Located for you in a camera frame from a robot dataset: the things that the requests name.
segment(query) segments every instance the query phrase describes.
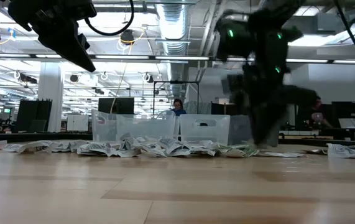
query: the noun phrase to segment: column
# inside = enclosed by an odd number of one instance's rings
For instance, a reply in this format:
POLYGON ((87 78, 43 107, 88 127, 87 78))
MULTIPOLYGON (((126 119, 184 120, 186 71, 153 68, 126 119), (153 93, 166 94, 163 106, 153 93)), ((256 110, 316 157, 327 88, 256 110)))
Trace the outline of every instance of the column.
POLYGON ((38 100, 52 100, 48 132, 60 132, 63 109, 64 74, 60 63, 42 62, 39 76, 38 100))

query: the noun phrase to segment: light wood floor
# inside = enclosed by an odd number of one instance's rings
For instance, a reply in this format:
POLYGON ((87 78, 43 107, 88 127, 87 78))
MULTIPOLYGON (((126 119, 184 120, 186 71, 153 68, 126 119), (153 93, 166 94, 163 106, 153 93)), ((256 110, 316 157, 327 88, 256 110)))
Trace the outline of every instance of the light wood floor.
POLYGON ((355 159, 0 151, 0 223, 355 224, 355 159))

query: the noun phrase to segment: workstation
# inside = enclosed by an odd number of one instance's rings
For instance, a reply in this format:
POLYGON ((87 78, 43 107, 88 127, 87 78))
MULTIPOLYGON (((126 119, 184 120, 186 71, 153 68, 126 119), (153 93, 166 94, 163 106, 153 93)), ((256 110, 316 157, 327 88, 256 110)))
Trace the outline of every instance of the workstation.
POLYGON ((355 1, 44 2, 0 1, 0 223, 355 222, 355 1))

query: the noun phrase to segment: metal frame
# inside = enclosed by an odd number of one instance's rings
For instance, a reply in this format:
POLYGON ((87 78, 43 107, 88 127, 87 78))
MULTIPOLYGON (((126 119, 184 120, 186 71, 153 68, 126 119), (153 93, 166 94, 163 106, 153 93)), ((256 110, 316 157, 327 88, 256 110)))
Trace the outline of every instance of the metal frame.
POLYGON ((152 99, 152 115, 155 115, 155 89, 157 83, 170 83, 170 84, 196 84, 198 92, 196 93, 196 113, 200 113, 199 104, 200 104, 200 83, 197 81, 190 82, 190 81, 154 81, 154 91, 152 94, 154 95, 152 99))

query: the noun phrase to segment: ceiling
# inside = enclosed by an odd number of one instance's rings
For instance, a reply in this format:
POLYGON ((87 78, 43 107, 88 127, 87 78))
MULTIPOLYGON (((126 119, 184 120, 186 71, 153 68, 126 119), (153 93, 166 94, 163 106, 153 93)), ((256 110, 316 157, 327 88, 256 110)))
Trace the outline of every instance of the ceiling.
MULTIPOLYGON (((154 3, 167 0, 147 1, 151 8, 154 3)), ((115 6, 128 6, 127 1, 93 1, 98 15, 91 19, 91 23, 104 32, 114 32, 124 26, 124 22, 129 20, 128 12, 120 11, 115 6), (112 7, 106 7, 104 3, 111 4, 112 7)), ((214 26, 218 12, 223 9, 239 9, 245 12, 253 12, 258 8, 260 1, 197 1, 188 0, 188 34, 183 41, 188 43, 187 55, 201 56, 201 44, 206 44, 212 40, 212 32, 208 32, 214 26), (210 16, 212 4, 215 5, 215 14, 210 16)), ((141 1, 135 1, 135 4, 142 4, 141 1)), ((345 1, 346 12, 355 11, 355 0, 345 1)), ((6 12, 7 6, 0 4, 0 54, 54 54, 50 49, 45 48, 37 40, 37 34, 27 32, 21 26, 16 24, 6 12)), ((296 16, 311 17, 319 13, 327 12, 336 14, 332 1, 307 1, 306 6, 301 7, 296 16)), ((104 37, 94 33, 83 21, 79 21, 79 32, 84 33, 91 47, 89 54, 99 55, 163 55, 164 38, 160 33, 158 15, 153 13, 135 13, 134 21, 130 27, 133 30, 136 41, 129 47, 123 45, 119 37, 104 37)), ((349 44, 328 45, 328 41, 333 40, 335 35, 306 35, 304 38, 294 42, 290 46, 289 58, 318 58, 318 59, 355 59, 355 48, 349 44)), ((209 54, 214 55, 213 47, 209 47, 209 54)), ((7 60, 0 58, 0 105, 17 107, 21 98, 37 97, 37 85, 22 83, 18 80, 19 73, 28 75, 38 82, 40 81, 40 64, 43 60, 31 60, 29 58, 7 60), (18 88, 17 86, 28 86, 28 88, 18 88)), ((169 80, 168 63, 158 61, 157 63, 142 62, 113 62, 102 61, 95 62, 96 72, 89 73, 82 68, 70 62, 61 62, 60 64, 65 74, 64 89, 64 113, 90 113, 90 109, 97 107, 97 100, 100 97, 113 96, 134 96, 136 97, 136 113, 150 113, 152 110, 153 84, 145 81, 146 74, 152 75, 154 80, 169 80), (78 75, 78 82, 71 82, 71 75, 78 75), (103 95, 95 93, 92 89, 85 89, 86 86, 97 86, 104 91, 103 95)), ((241 67, 240 63, 227 63, 221 67, 207 67, 201 84, 217 85, 219 77, 212 75, 222 70, 225 73, 237 72, 241 67)), ((196 66, 188 70, 188 80, 195 81, 198 69, 196 66)), ((165 91, 161 90, 156 98, 157 111, 170 108, 169 98, 172 97, 168 86, 163 86, 165 91)))

